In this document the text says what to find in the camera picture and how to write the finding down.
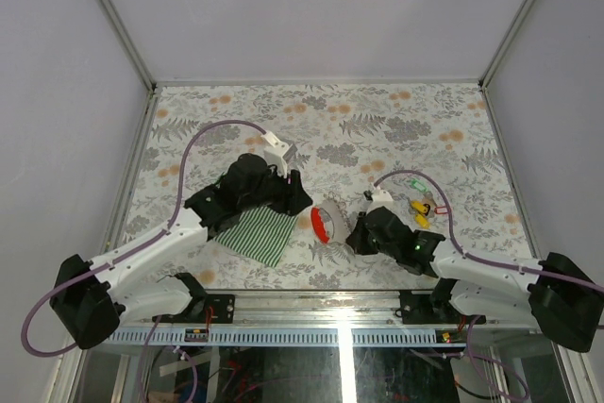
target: white wall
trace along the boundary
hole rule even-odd
[[[0,0],[0,400],[40,401],[52,359],[19,331],[68,256],[100,250],[145,91],[95,0]],[[49,308],[32,330],[54,349]]]
[[[156,80],[474,78],[522,0],[113,0]]]
[[[544,253],[604,284],[604,2],[539,0],[490,87]],[[604,379],[604,333],[591,353]]]

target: striped cloth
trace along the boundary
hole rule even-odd
[[[214,241],[274,268],[294,231],[295,220],[295,217],[261,207],[244,212],[239,224],[218,235]]]

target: perforated metal strip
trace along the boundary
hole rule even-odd
[[[143,344],[150,328],[121,327],[107,344]],[[361,329],[353,328],[354,346],[435,346],[434,329]],[[337,346],[338,330],[322,329],[265,329],[240,327],[214,327],[210,337],[205,334],[188,334],[183,327],[158,327],[150,339],[153,345],[210,345],[210,346]],[[438,344],[460,346],[459,344]]]

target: floral tablecloth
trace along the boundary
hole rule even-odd
[[[529,257],[512,189],[506,177],[484,102],[475,84],[291,85],[164,87],[132,194],[123,241],[167,219],[176,200],[181,154],[194,133],[217,120],[245,119],[294,142],[291,164],[315,204],[335,195],[354,225],[366,202],[362,192],[393,169],[422,170],[450,198],[457,236],[466,247]],[[202,137],[189,156],[185,198],[215,181],[240,154],[261,154],[255,129],[221,126]],[[382,185],[408,213],[421,193],[410,180]],[[149,279],[187,271],[214,289],[403,289],[430,288],[381,254],[355,256],[346,246],[319,243],[309,211],[276,268],[207,243],[165,263]],[[446,216],[431,219],[446,233]]]

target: white light strip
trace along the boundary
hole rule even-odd
[[[342,402],[357,403],[357,381],[355,358],[352,352],[352,329],[350,325],[338,326],[340,346],[340,378],[342,381]]]

